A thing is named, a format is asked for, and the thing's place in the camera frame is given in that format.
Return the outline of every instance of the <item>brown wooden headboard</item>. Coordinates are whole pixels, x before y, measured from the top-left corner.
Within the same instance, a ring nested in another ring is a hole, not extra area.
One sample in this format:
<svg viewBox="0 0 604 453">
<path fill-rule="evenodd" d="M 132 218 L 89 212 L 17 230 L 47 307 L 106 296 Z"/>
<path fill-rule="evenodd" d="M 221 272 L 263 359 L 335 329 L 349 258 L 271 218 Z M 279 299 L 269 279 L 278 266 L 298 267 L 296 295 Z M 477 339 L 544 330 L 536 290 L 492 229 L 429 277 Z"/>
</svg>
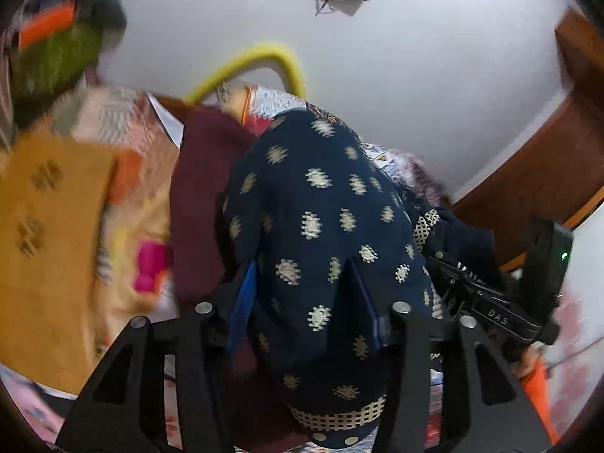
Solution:
<svg viewBox="0 0 604 453">
<path fill-rule="evenodd" d="M 498 262 L 515 259 L 506 269 L 521 262 L 532 213 L 577 223 L 577 213 L 597 207 L 604 196 L 604 40 L 573 11 L 556 37 L 576 83 L 572 93 L 521 149 L 453 206 L 466 223 L 494 231 Z"/>
</svg>

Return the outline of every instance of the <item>metal bolt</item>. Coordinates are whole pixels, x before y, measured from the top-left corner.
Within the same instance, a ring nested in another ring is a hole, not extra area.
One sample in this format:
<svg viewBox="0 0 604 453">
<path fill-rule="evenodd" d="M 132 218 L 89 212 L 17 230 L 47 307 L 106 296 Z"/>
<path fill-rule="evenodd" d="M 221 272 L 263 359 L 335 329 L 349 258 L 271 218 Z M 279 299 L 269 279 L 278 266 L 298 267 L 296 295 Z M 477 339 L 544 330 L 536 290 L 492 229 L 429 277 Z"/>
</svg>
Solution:
<svg viewBox="0 0 604 453">
<path fill-rule="evenodd" d="M 147 319 L 142 316 L 135 316 L 132 320 L 130 320 L 130 326 L 134 328 L 141 328 L 147 325 Z"/>
<path fill-rule="evenodd" d="M 474 328 L 477 325 L 476 319 L 472 315 L 461 315 L 459 322 L 466 328 Z"/>
<path fill-rule="evenodd" d="M 207 315 L 213 310 L 213 308 L 214 307 L 212 304 L 207 301 L 202 301 L 201 303 L 197 303 L 195 305 L 195 311 L 197 311 L 197 313 L 201 313 L 202 315 Z"/>
<path fill-rule="evenodd" d="M 409 305 L 406 301 L 395 301 L 392 304 L 392 309 L 396 313 L 411 313 L 411 305 Z"/>
</svg>

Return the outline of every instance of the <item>maroon cloth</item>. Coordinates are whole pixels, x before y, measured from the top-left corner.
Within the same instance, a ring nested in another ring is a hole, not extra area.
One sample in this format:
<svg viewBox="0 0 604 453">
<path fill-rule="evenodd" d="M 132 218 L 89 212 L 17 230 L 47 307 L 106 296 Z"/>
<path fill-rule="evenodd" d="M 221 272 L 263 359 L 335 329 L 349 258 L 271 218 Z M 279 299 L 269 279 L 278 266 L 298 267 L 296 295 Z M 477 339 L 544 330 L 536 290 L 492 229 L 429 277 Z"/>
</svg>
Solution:
<svg viewBox="0 0 604 453">
<path fill-rule="evenodd" d="M 209 107 L 191 111 L 184 123 L 170 187 L 174 291 L 181 312 L 208 299 L 235 274 L 222 217 L 224 189 L 231 165 L 256 140 L 231 116 Z M 276 387 L 259 370 L 247 340 L 221 378 L 236 446 L 252 453 L 282 453 L 308 441 Z"/>
</svg>

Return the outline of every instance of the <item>patterned navy garment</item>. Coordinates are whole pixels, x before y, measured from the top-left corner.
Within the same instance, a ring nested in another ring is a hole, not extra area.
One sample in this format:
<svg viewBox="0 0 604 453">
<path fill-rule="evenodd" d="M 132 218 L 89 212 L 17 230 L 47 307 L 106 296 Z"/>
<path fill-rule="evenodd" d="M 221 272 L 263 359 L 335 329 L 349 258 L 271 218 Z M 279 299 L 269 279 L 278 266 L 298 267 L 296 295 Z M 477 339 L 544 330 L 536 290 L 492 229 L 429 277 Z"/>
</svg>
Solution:
<svg viewBox="0 0 604 453">
<path fill-rule="evenodd" d="M 280 114 L 233 167 L 223 206 L 238 263 L 257 261 L 250 340 L 326 448 L 379 424 L 389 366 L 378 316 L 406 301 L 443 317 L 422 255 L 440 216 L 409 208 L 362 151 L 337 119 Z"/>
</svg>

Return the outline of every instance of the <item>yellow tube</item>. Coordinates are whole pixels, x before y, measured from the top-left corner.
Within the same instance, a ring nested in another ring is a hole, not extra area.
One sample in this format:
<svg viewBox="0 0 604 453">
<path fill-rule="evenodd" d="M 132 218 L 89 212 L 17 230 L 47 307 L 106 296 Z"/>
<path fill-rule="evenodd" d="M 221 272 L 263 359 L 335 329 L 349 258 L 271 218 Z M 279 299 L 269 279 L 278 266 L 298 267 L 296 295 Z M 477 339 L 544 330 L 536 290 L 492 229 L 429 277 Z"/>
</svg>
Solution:
<svg viewBox="0 0 604 453">
<path fill-rule="evenodd" d="M 306 99 L 306 88 L 304 87 L 304 78 L 300 71 L 298 62 L 288 48 L 279 44 L 262 44 L 244 51 L 239 56 L 232 59 L 226 65 L 218 68 L 202 83 L 187 95 L 183 101 L 187 104 L 195 104 L 203 100 L 209 93 L 215 90 L 222 82 L 228 80 L 233 75 L 241 72 L 251 64 L 263 61 L 275 60 L 285 70 L 287 76 L 286 89 L 302 99 Z"/>
</svg>

